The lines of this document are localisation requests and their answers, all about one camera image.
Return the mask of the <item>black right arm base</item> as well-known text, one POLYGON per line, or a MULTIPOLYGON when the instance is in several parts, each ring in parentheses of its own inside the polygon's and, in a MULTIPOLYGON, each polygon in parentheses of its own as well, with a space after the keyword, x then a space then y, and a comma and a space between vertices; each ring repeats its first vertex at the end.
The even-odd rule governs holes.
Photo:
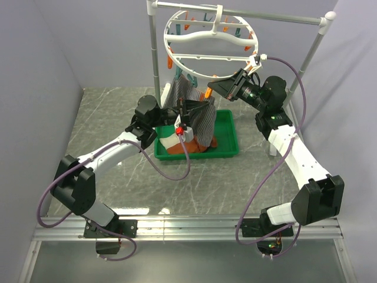
POLYGON ((284 224, 272 225, 268 218, 244 218, 240 230, 244 238, 260 238, 282 227, 284 224))

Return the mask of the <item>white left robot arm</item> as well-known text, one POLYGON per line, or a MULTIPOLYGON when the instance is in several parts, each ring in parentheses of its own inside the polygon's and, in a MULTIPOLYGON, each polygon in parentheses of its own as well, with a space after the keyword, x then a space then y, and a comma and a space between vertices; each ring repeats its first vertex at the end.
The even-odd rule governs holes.
POLYGON ((98 178, 119 162, 138 153, 144 154, 156 139, 158 127, 174 126, 174 137, 180 144, 193 139, 191 122, 208 106, 207 101, 179 98, 175 106, 161 108, 154 96, 141 97, 130 125, 113 141, 91 153, 78 158, 65 156, 46 192, 70 213, 96 223, 104 236, 114 236, 119 229, 118 216, 97 200, 98 178))

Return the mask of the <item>orange clothes peg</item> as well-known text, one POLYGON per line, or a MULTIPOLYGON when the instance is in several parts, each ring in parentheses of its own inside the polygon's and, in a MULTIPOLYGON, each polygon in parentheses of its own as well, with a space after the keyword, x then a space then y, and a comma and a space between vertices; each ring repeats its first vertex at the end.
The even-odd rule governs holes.
POLYGON ((194 21, 195 18, 191 17, 191 19, 189 19, 189 13, 188 13, 188 11, 186 11, 185 20, 187 21, 187 23, 184 24, 184 30, 187 31, 191 26, 191 24, 189 24, 189 22, 194 21))
POLYGON ((172 69, 172 67, 173 67, 173 60, 172 60, 172 58, 168 55, 168 56, 167 56, 167 68, 170 70, 170 69, 172 69))
POLYGON ((204 93, 204 98, 208 99, 211 97, 213 90, 210 87, 207 87, 206 92, 204 93))

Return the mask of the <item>white round clip hanger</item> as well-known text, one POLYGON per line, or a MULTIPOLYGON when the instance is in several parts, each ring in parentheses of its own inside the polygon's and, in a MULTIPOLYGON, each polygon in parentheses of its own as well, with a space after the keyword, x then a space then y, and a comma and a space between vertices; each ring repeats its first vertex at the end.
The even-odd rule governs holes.
POLYGON ((167 21, 164 33, 163 43, 167 56, 173 60, 173 67, 180 67, 183 72, 190 74, 202 80, 214 78, 213 75, 205 74, 193 68, 184 65, 188 60, 208 60, 224 62, 244 62, 245 66, 249 57, 255 52, 259 55, 259 40, 253 27, 240 16, 227 16, 221 5, 212 6, 214 8, 213 16, 202 21, 194 20, 188 22, 190 28, 185 31, 184 24, 187 23, 185 15, 187 9, 179 10, 173 14, 167 21), (176 24, 181 24, 181 35, 176 34, 176 24), (205 55, 195 54, 192 51, 175 52, 178 45, 189 43, 228 43, 235 47, 242 47, 246 55, 205 55))

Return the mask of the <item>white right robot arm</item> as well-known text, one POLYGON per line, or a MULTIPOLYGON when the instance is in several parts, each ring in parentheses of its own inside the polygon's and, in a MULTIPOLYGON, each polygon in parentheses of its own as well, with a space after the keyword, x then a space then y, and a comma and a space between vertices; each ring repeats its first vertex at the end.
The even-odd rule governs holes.
POLYGON ((296 179, 299 192, 291 202, 262 212, 259 226, 264 234, 274 235, 282 224, 308 225, 339 214, 344 181, 323 168, 297 135, 283 109, 284 79, 273 75, 261 84, 258 75, 241 69, 229 78, 209 82, 208 87, 229 101, 241 99, 258 111, 255 121, 259 132, 285 157, 296 179))

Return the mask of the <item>green plastic tray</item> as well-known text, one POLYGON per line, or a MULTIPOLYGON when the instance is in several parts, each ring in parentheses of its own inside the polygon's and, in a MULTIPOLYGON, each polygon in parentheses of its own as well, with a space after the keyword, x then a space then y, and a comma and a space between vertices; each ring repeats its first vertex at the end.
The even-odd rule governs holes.
MULTIPOLYGON (((174 126, 163 126, 156 128, 158 134, 154 141, 154 156, 162 161, 185 160, 184 154, 168 154, 167 150, 160 143, 160 138, 171 136, 174 133, 174 126)), ((208 148, 203 153, 190 153, 191 160, 229 158, 239 153, 236 129, 233 115, 230 110, 217 110, 214 125, 214 136, 217 140, 216 148, 208 148)))

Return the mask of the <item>white grey drying rack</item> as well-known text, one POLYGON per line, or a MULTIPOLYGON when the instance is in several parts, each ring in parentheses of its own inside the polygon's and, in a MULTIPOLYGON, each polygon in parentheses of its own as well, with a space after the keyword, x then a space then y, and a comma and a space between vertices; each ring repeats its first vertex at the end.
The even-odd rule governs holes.
MULTIPOLYGON (((147 1, 147 14, 149 17, 149 24, 150 24, 150 37, 151 37, 151 52, 152 52, 152 61, 153 61, 153 76, 154 76, 154 90, 156 94, 156 99, 159 104, 161 104, 161 95, 167 93, 169 90, 170 84, 166 84, 163 90, 160 90, 160 76, 159 76, 159 66, 158 66, 158 51, 157 51, 157 36, 156 36, 156 11, 159 8, 170 8, 176 10, 184 10, 187 9, 188 11, 199 11, 205 14, 214 12, 214 8, 212 6, 215 5, 189 5, 189 4, 177 4, 172 2, 161 2, 161 1, 147 1)), ((269 21, 279 21, 279 22, 291 22, 297 24, 307 24, 307 25, 315 25, 319 27, 318 34, 307 53, 307 56, 302 63, 302 66, 298 72, 297 77, 292 82, 292 85, 287 91, 287 99, 285 100, 283 107, 288 111, 288 115, 290 118, 293 119, 293 123, 295 126, 299 125, 297 120, 292 102, 290 99, 292 98, 293 93, 295 92, 297 86, 299 85, 299 81, 302 79, 309 63, 311 62, 315 52, 318 49, 323 37, 328 32, 332 22, 336 18, 336 13, 334 11, 329 11, 325 14, 325 16, 320 18, 311 18, 311 17, 301 17, 301 16, 294 16, 294 15, 283 15, 283 14, 269 14, 269 13, 261 13, 261 12, 252 12, 252 11, 245 11, 245 10, 235 10, 235 9, 224 9, 224 14, 227 16, 240 16, 244 19, 246 18, 257 18, 257 19, 265 19, 269 21)))

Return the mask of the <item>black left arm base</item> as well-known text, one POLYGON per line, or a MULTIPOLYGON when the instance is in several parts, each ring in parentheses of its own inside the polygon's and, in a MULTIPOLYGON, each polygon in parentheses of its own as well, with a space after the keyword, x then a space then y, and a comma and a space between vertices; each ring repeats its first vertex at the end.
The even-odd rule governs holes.
POLYGON ((135 238, 137 234, 138 221, 136 219, 115 219, 107 226, 98 229, 93 222, 87 221, 84 229, 84 238, 116 238, 120 234, 129 238, 135 238))

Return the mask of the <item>orange white underwear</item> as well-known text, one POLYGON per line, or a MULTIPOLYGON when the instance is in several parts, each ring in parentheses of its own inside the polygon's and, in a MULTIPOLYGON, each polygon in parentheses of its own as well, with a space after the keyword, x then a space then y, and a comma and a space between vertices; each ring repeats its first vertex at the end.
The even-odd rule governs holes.
MULTIPOLYGON (((160 138, 159 142, 163 145, 163 147, 166 149, 168 154, 176 155, 176 154, 184 154, 183 147, 181 143, 179 142, 178 137, 175 134, 172 134, 169 137, 166 138, 160 138)), ((195 136, 194 139, 190 142, 184 142, 184 145, 187 149, 188 153, 203 153, 206 150, 211 148, 216 148, 218 146, 217 139, 213 136, 213 138, 210 141, 209 146, 204 146, 199 143, 197 137, 195 136)))

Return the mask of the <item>aluminium mounting rail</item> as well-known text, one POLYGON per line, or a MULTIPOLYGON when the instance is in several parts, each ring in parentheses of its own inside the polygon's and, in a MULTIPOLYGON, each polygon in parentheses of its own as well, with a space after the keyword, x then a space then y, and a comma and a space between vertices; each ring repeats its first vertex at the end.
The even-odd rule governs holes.
MULTIPOLYGON (((135 219, 135 241, 233 241, 235 240, 236 215, 132 215, 123 219, 135 219)), ((46 229, 39 225, 33 241, 116 241, 116 238, 98 236, 88 238, 86 221, 71 216, 62 224, 46 229)), ((336 218, 325 219, 301 228, 299 239, 342 239, 343 233, 336 218)))

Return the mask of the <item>grey striped boxer underwear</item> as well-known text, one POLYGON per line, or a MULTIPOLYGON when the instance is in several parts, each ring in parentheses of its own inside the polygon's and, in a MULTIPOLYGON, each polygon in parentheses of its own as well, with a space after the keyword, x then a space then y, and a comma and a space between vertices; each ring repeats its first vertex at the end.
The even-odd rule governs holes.
POLYGON ((175 107, 178 98, 193 100, 208 104, 196 115, 190 119, 191 128, 199 145, 209 147, 214 137, 214 126, 216 121, 216 107, 214 106, 215 98, 204 98, 204 93, 195 88, 192 83, 181 75, 178 79, 174 78, 170 90, 164 102, 161 103, 163 108, 175 107))

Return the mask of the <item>teal clothes peg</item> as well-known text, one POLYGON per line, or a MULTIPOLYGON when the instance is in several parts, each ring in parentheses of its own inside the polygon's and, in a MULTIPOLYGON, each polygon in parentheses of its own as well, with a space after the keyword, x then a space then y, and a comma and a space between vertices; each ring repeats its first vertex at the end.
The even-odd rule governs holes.
POLYGON ((176 24, 176 34, 181 35, 181 24, 176 24))
POLYGON ((176 67, 174 78, 178 80, 182 75, 183 70, 180 67, 176 67))
POLYGON ((187 74, 187 79, 191 82, 192 86, 196 88, 198 86, 197 77, 187 74))

